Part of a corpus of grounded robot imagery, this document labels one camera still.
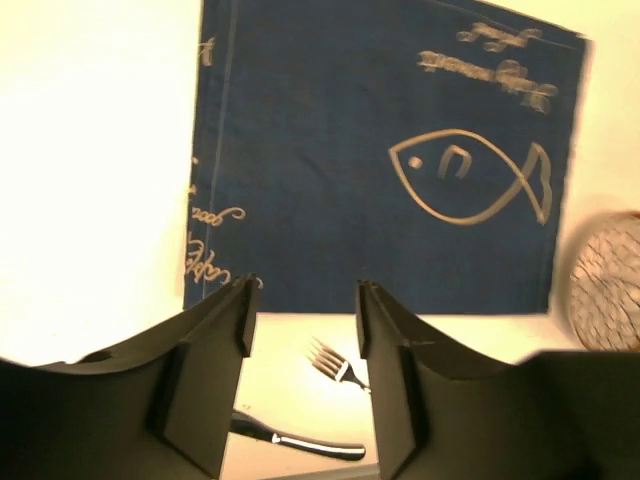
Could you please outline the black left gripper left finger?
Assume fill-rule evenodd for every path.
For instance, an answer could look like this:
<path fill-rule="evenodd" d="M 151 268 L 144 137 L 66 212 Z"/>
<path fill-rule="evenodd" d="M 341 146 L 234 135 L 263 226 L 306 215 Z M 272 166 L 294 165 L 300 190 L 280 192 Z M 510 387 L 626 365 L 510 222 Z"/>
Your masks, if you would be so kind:
<path fill-rule="evenodd" d="M 5 479 L 215 479 L 259 287 L 243 276 L 81 361 L 1 364 Z"/>

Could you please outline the blue fish placemat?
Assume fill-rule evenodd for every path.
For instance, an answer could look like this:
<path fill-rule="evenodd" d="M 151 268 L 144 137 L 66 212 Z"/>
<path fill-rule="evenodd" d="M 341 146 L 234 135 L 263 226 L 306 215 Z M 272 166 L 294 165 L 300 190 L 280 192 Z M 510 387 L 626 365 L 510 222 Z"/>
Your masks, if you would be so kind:
<path fill-rule="evenodd" d="M 207 1 L 183 304 L 547 310 L 587 39 L 484 1 Z"/>

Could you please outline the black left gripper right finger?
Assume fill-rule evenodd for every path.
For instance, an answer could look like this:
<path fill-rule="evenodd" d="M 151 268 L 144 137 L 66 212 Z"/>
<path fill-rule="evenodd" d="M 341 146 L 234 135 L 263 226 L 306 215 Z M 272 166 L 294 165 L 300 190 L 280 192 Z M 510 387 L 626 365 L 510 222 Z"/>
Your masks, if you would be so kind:
<path fill-rule="evenodd" d="M 639 357 L 543 351 L 517 364 L 356 289 L 384 479 L 635 479 Z"/>

